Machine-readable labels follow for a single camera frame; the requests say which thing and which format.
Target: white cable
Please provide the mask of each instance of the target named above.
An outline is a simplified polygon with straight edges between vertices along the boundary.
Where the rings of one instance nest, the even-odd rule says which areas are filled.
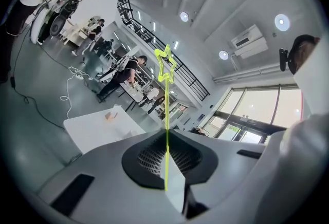
[[[92,80],[92,77],[89,75],[89,74],[87,74],[87,73],[85,73],[85,72],[83,72],[83,71],[81,71],[81,70],[79,70],[79,69],[76,69],[76,68],[74,68],[74,67],[72,67],[72,66],[70,66],[69,68],[69,71],[73,74],[73,76],[71,77],[71,78],[69,78],[69,79],[67,79],[67,82],[66,82],[66,92],[67,92],[67,96],[60,96],[60,100],[61,101],[68,101],[69,102],[69,105],[70,105],[70,108],[69,108],[69,110],[67,111],[67,113],[66,113],[66,116],[67,116],[67,118],[68,119],[70,119],[70,117],[68,116],[68,113],[71,111],[71,109],[72,109],[72,102],[71,102],[71,99],[70,99],[70,95],[69,95],[69,92],[68,92],[68,81],[69,80],[71,80],[71,79],[73,79],[75,76],[84,76],[84,75],[87,75],[88,77],[89,77],[89,79],[90,80]]]
[[[71,78],[67,79],[67,82],[66,82],[67,96],[60,96],[61,101],[67,101],[67,100],[68,100],[68,102],[69,102],[70,109],[69,109],[69,110],[67,111],[67,113],[66,113],[66,116],[67,116],[68,119],[70,119],[70,117],[68,116],[68,113],[69,113],[69,112],[71,111],[71,109],[72,109],[72,103],[71,103],[71,100],[70,100],[70,95],[69,95],[69,93],[68,93],[68,81],[71,80],[71,79],[73,79],[75,75],[76,75],[76,74],[74,74]]]

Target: black cable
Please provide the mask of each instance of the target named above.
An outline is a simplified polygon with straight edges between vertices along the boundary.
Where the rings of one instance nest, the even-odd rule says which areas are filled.
[[[21,94],[20,92],[18,92],[18,91],[16,90],[16,82],[15,82],[15,77],[14,77],[14,75],[15,75],[15,70],[16,70],[16,64],[17,64],[17,60],[19,59],[19,56],[20,56],[21,50],[22,50],[22,48],[23,48],[23,44],[24,44],[25,38],[26,38],[26,36],[27,36],[27,34],[29,33],[30,30],[31,30],[31,29],[29,29],[29,30],[26,32],[26,34],[25,34],[25,36],[24,36],[24,38],[23,38],[23,41],[22,41],[22,43],[21,43],[20,50],[19,50],[19,52],[18,52],[18,54],[17,54],[16,60],[15,60],[15,65],[14,65],[13,74],[12,74],[12,77],[10,78],[11,87],[14,89],[14,91],[15,91],[18,95],[20,95],[20,96],[23,97],[24,102],[25,102],[26,104],[29,104],[29,98],[32,99],[33,102],[34,102],[34,105],[35,105],[35,108],[36,108],[38,114],[39,114],[43,119],[45,119],[47,122],[49,122],[49,123],[55,125],[56,127],[65,130],[65,128],[63,128],[63,127],[61,127],[61,126],[59,126],[59,125],[57,125],[57,124],[51,122],[50,120],[48,120],[46,117],[44,117],[44,116],[42,115],[42,113],[39,111],[38,104],[36,103],[35,98],[33,98],[33,97],[31,97],[31,96],[26,96],[26,95],[24,95],[24,94]]]
[[[33,98],[33,97],[31,97],[31,96],[23,95],[23,94],[21,94],[20,92],[18,92],[15,88],[14,88],[14,91],[15,91],[18,95],[20,95],[20,96],[22,96],[22,97],[24,98],[24,102],[25,102],[26,104],[29,104],[29,103],[30,103],[30,102],[29,102],[29,99],[32,99],[33,102],[34,102],[34,105],[35,105],[36,111],[38,112],[38,114],[39,114],[43,119],[45,119],[47,122],[53,124],[54,126],[56,126],[56,127],[60,128],[60,129],[63,129],[64,131],[66,131],[64,127],[61,127],[61,126],[59,126],[59,125],[57,125],[57,124],[51,122],[50,120],[48,120],[46,117],[44,117],[44,116],[42,115],[42,113],[39,111],[38,104],[36,103],[36,99],[35,99],[35,98]]]
[[[20,56],[20,53],[21,53],[21,50],[22,50],[22,47],[23,47],[24,40],[25,40],[25,38],[26,38],[26,35],[29,33],[29,31],[31,31],[31,29],[29,29],[29,30],[26,32],[26,34],[25,34],[25,36],[24,36],[24,38],[23,38],[23,41],[22,41],[22,44],[21,44],[20,50],[19,50],[19,52],[18,52],[18,54],[17,54],[16,60],[15,60],[15,65],[14,65],[14,71],[13,71],[13,73],[12,73],[12,77],[15,76],[16,63],[17,63],[17,60],[19,59],[19,56]]]
[[[58,64],[60,64],[60,65],[62,65],[65,69],[68,69],[69,70],[69,68],[68,67],[66,67],[64,64],[62,64],[62,63],[60,63],[59,61],[56,61],[52,56],[50,56],[49,55],[49,53],[47,52],[47,51],[45,51],[45,49],[41,46],[41,45],[39,45],[38,44],[38,46],[54,61],[54,62],[56,62],[56,63],[58,63]]]

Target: window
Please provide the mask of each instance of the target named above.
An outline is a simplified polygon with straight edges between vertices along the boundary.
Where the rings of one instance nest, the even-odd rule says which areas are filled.
[[[301,115],[302,94],[296,85],[233,89],[203,128],[209,137],[267,145],[270,135]]]
[[[227,101],[224,103],[221,111],[230,114],[233,111],[234,107],[236,106],[242,94],[243,94],[243,90],[232,91],[232,93],[227,98]]]
[[[209,133],[209,137],[214,137],[225,123],[224,119],[213,117],[209,123],[204,126],[204,130]]]
[[[219,136],[221,140],[231,141],[240,131],[240,128],[228,124],[224,131]]]
[[[273,124],[290,127],[300,121],[302,115],[302,92],[299,89],[281,90],[277,113]]]
[[[277,97],[278,90],[247,91],[234,114],[270,123],[276,107]]]
[[[259,135],[256,135],[251,132],[246,132],[241,138],[240,142],[258,144],[261,139],[262,137]]]

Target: black panel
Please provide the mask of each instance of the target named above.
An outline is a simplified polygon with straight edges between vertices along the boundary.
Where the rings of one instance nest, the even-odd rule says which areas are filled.
[[[69,216],[82,196],[87,191],[94,177],[87,175],[77,176],[73,182],[51,203],[51,206],[65,216]]]
[[[160,178],[158,168],[161,165],[166,148],[166,131],[129,147],[122,156],[122,168],[137,184],[145,188],[165,189],[165,181]]]
[[[206,182],[218,165],[216,153],[174,130],[170,130],[169,151],[186,185]],[[164,189],[160,178],[161,163],[166,154],[166,131],[162,130],[137,144],[122,156],[122,167],[137,184],[146,188]]]
[[[259,152],[253,152],[253,151],[243,150],[243,149],[237,151],[237,154],[246,156],[246,157],[255,158],[255,159],[259,159],[262,155],[262,153],[259,153]]]

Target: yellow-green star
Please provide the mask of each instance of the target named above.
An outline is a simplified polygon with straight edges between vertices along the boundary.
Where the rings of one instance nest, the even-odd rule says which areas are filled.
[[[154,53],[160,64],[160,72],[159,72],[159,77],[158,77],[159,82],[162,82],[163,80],[168,79],[168,81],[171,84],[173,84],[174,83],[174,69],[176,68],[177,63],[175,62],[175,60],[173,59],[173,57],[171,55],[171,50],[170,50],[169,44],[167,44],[165,51],[155,49]],[[163,74],[164,66],[163,66],[162,57],[165,58],[167,56],[173,66],[170,68],[170,73]]]

